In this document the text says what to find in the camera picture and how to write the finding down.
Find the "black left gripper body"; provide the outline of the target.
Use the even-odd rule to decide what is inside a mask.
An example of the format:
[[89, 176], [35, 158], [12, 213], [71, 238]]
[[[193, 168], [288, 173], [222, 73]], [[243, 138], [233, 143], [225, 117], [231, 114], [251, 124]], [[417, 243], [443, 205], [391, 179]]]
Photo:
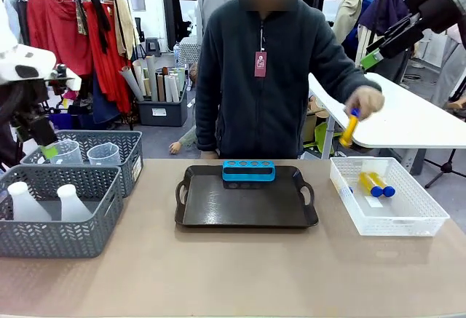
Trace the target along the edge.
[[42, 104], [34, 105], [27, 110], [23, 108], [13, 112], [10, 124], [21, 142], [33, 139], [38, 146], [49, 146], [58, 141], [48, 118], [49, 113], [49, 109], [44, 108]]

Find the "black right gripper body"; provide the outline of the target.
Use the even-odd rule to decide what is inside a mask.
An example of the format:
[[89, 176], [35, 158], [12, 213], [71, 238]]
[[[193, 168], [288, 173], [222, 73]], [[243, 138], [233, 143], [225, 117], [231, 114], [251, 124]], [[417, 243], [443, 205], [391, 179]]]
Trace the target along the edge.
[[411, 14], [420, 14], [422, 30], [447, 30], [463, 19], [463, 0], [404, 0]]

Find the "person's left hand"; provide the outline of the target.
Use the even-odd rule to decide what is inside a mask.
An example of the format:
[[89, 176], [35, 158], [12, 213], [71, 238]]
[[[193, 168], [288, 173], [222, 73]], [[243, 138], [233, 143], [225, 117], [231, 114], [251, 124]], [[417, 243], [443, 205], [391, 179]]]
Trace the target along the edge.
[[345, 103], [345, 113], [350, 116], [353, 109], [359, 110], [359, 120], [367, 119], [371, 114], [380, 111], [384, 105], [385, 97], [373, 87], [358, 87]]

